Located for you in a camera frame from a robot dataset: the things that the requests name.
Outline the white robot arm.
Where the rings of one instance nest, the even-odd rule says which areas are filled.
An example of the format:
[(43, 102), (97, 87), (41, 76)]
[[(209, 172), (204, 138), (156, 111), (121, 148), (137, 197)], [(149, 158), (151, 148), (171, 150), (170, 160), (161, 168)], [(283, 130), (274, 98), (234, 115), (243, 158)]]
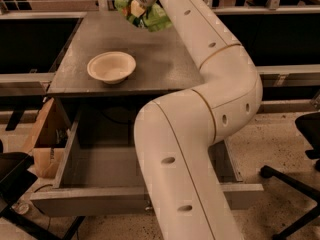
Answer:
[(146, 104), (134, 125), (144, 181), (165, 240), (243, 240), (208, 149), (243, 128), (262, 82), (240, 41), (203, 0), (160, 1), (203, 82)]

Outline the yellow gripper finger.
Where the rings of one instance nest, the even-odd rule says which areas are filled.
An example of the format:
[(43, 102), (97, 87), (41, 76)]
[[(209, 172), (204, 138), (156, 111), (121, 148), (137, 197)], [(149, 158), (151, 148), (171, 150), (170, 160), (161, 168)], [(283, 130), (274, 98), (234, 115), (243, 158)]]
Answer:
[(139, 4), (137, 0), (131, 2), (131, 14), (139, 18), (146, 12), (146, 8)]

